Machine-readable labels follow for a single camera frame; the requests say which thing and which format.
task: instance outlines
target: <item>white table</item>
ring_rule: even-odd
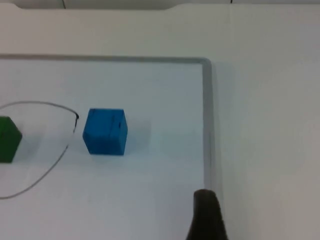
[[[212,187],[230,239],[319,236],[320,6],[26,11],[3,5],[0,19],[3,55],[210,60]]]

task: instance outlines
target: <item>white surface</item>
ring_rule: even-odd
[[[316,239],[319,18],[319,5],[166,11],[4,5],[0,53],[208,58],[215,67],[214,156],[221,164],[212,166],[220,174],[213,181],[223,184],[219,198],[230,239]]]
[[[0,204],[2,240],[183,239],[193,192],[204,187],[200,64],[0,60],[0,104],[23,134],[12,165],[1,165],[0,194],[34,189]],[[123,157],[90,156],[82,140],[89,108],[124,109]]]

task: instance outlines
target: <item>white background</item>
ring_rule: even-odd
[[[2,240],[184,239],[193,193],[204,187],[203,78],[200,64],[0,60],[0,104],[11,106],[23,140],[0,168]],[[82,139],[89,108],[124,109],[124,156],[89,155]]]

